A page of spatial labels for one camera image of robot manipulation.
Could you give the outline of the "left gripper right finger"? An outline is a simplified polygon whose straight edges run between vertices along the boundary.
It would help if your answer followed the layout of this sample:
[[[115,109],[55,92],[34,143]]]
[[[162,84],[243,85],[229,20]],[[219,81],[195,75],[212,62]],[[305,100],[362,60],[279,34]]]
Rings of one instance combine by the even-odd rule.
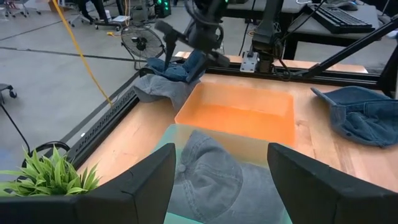
[[[292,223],[397,224],[397,193],[270,143],[267,161]]]

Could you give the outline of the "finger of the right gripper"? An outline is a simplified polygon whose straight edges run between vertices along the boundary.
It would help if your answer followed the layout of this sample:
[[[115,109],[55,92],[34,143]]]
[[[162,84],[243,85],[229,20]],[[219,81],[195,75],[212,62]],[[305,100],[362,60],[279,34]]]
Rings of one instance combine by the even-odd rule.
[[[176,47],[176,42],[178,41],[178,32],[176,30],[172,30],[168,34],[165,34],[164,41],[166,44],[164,70],[166,70],[169,67],[173,52]]]
[[[204,71],[215,61],[213,54],[205,54],[202,51],[193,51],[185,61],[187,73],[186,82],[191,83],[204,73]]]

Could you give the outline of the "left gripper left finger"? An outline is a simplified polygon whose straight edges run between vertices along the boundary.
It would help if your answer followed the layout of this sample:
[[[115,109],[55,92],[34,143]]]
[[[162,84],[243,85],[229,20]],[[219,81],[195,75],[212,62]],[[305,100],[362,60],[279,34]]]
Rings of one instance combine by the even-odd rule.
[[[86,194],[1,198],[1,223],[163,223],[175,175],[175,145]]]

